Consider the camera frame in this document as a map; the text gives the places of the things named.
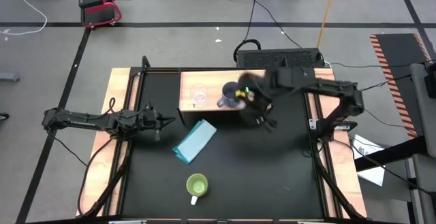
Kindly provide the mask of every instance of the wooden table frame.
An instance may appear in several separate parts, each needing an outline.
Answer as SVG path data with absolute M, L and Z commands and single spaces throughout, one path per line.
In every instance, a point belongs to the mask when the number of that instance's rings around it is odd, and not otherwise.
M 114 68 L 112 69 L 106 96 L 102 112 L 108 109 L 109 100 L 112 97 L 116 98 L 116 104 L 114 110 L 121 110 L 127 108 L 135 110 L 137 106 L 137 90 L 142 90 L 142 78 L 143 75 L 135 73 L 135 70 L 131 68 Z M 153 72 L 165 71 L 165 69 L 152 69 Z M 333 71 L 331 69 L 315 69 L 315 75 L 317 78 L 334 80 Z M 339 99 L 334 97 L 327 97 L 320 95 L 319 97 L 314 94 L 308 94 L 309 104 L 311 109 L 312 118 L 318 118 L 318 114 L 322 114 L 327 117 L 339 104 Z M 317 110 L 317 104 L 321 106 L 321 111 Z M 340 142 L 349 144 L 346 131 L 336 131 L 334 138 Z M 95 135 L 94 145 L 91 155 L 95 153 L 105 142 L 109 139 L 109 135 L 106 132 L 98 131 Z M 90 165 L 87 181 L 84 186 L 80 198 L 80 205 L 83 212 L 86 212 L 98 199 L 102 191 L 106 188 L 110 177 L 114 174 L 115 167 L 112 167 L 117 163 L 118 167 L 123 161 L 123 157 L 127 148 L 127 142 L 111 142 L 105 149 L 103 149 L 95 158 L 94 162 Z M 353 153 L 349 147 L 337 142 L 331 142 L 323 147 L 320 152 L 322 163 L 334 172 L 334 178 L 338 188 L 342 191 L 344 196 L 348 199 L 350 204 L 362 215 L 366 216 L 366 210 L 360 190 L 360 185 L 357 177 L 356 168 L 354 166 Z M 124 179 L 120 180 L 110 198 L 110 205 L 106 205 L 104 211 L 100 211 L 101 214 L 114 215 L 119 212 L 119 199 L 123 193 L 121 191 L 121 184 Z M 343 217 L 347 218 L 347 213 L 343 208 L 338 208 L 337 203 L 332 196 L 332 192 L 329 186 L 324 181 L 324 191 L 327 201 L 328 216 L 330 217 Z

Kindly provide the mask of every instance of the white mug handle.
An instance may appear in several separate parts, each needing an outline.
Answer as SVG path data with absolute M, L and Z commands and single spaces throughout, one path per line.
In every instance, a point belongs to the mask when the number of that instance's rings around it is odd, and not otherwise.
M 195 205 L 197 203 L 197 199 L 198 199 L 197 196 L 192 196 L 192 198 L 191 198 L 191 205 Z

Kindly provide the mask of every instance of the blue mug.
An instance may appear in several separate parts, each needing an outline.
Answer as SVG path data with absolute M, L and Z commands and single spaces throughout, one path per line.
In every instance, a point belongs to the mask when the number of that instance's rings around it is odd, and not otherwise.
M 223 86 L 223 97 L 218 100 L 217 106 L 222 108 L 227 106 L 229 108 L 235 108 L 239 105 L 240 99 L 236 98 L 235 92 L 238 90 L 237 82 L 227 82 Z

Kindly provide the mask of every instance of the black floor line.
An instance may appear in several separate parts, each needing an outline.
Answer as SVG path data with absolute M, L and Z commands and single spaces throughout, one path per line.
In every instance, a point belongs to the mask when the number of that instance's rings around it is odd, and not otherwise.
M 436 59 L 435 49 L 433 48 L 433 45 L 432 45 L 424 27 L 423 27 L 423 25 L 421 24 L 421 20 L 418 17 L 418 14 L 416 13 L 414 6 L 412 5 L 410 0 L 404 0 L 404 3 L 406 4 L 407 9 L 409 10 L 411 18 L 414 20 L 414 23 L 416 24 L 416 28 L 418 29 L 418 32 L 421 36 L 421 40 L 422 40 L 423 44 L 425 45 L 427 52 L 430 55 L 430 59 L 432 59 L 432 60 Z
M 67 104 L 67 100 L 69 97 L 69 93 L 71 91 L 71 88 L 74 83 L 74 78 L 76 77 L 80 61 L 82 60 L 84 49 L 87 46 L 88 38 L 91 33 L 90 29 L 85 29 L 82 41 L 79 44 L 79 47 L 77 49 L 76 57 L 74 58 L 72 67 L 69 71 L 68 79 L 65 84 L 65 88 L 63 89 L 63 93 L 61 96 L 61 100 L 59 101 L 58 108 L 65 108 L 65 105 Z M 16 223 L 25 223 L 27 216 L 29 215 L 30 208 L 32 206 L 33 198 L 35 197 L 36 191 L 38 189 L 38 185 L 40 184 L 40 180 L 42 177 L 42 174 L 44 172 L 44 168 L 46 167 L 46 163 L 48 160 L 48 156 L 50 154 L 51 148 L 53 145 L 53 138 L 47 135 L 46 142 L 44 144 L 44 147 L 42 149 L 40 159 L 38 159 L 35 171 L 33 173 L 29 188 L 27 189 L 24 201 L 22 203 L 20 212 L 18 213 Z
M 42 22 L 0 22 L 0 27 L 41 27 Z M 279 22 L 282 27 L 320 28 L 321 22 Z M 248 22 L 118 22 L 115 27 L 166 28 L 166 27 L 248 27 Z M 46 27 L 83 27 L 80 22 L 49 22 Z M 277 27 L 274 22 L 252 22 L 251 27 Z M 364 23 L 329 22 L 326 28 L 380 29 L 380 28 L 436 28 L 436 23 Z

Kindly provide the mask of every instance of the white paper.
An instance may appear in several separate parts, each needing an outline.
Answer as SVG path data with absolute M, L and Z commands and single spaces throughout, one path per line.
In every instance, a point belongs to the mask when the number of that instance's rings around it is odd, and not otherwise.
M 354 146 L 359 149 L 361 153 L 364 155 L 368 155 L 380 150 L 384 150 L 383 148 L 380 148 L 378 145 L 376 145 L 373 142 L 368 141 L 367 139 L 363 138 L 362 136 L 356 135 L 354 136 L 355 140 L 353 141 Z M 358 159 L 362 157 L 355 148 L 353 148 L 354 151 L 354 159 Z M 357 175 L 359 177 L 362 177 L 365 180 L 369 180 L 370 182 L 377 184 L 379 186 L 383 185 L 383 177 L 384 177 L 384 169 L 382 167 L 375 167 L 369 170 L 364 170 L 361 172 L 358 172 Z

